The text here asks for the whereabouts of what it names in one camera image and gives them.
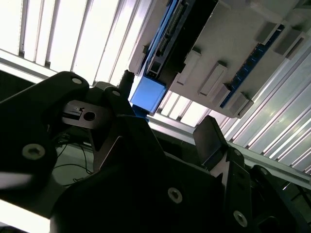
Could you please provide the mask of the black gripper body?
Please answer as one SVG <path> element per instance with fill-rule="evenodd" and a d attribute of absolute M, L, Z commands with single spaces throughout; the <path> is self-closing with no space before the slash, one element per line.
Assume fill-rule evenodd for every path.
<path fill-rule="evenodd" d="M 102 168 L 70 186 L 53 233 L 206 233 L 225 224 L 223 186 L 169 158 L 145 121 L 115 121 Z"/>

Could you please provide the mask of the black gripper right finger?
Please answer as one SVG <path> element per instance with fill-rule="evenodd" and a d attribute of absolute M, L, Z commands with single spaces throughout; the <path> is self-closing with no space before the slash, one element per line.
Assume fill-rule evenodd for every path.
<path fill-rule="evenodd" d="M 200 164 L 193 179 L 195 233 L 289 233 L 292 205 L 264 167 L 247 168 L 227 144 L 216 120 L 207 116 L 194 130 Z"/>

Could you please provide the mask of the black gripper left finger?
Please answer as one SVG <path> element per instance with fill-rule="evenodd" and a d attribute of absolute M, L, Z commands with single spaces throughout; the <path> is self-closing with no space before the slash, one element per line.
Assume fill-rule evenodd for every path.
<path fill-rule="evenodd" d="M 104 160 L 66 194 L 165 193 L 165 154 L 147 122 L 118 88 L 90 88 L 67 71 L 1 102 L 1 191 L 39 193 L 57 161 L 54 140 L 70 126 L 87 128 Z"/>

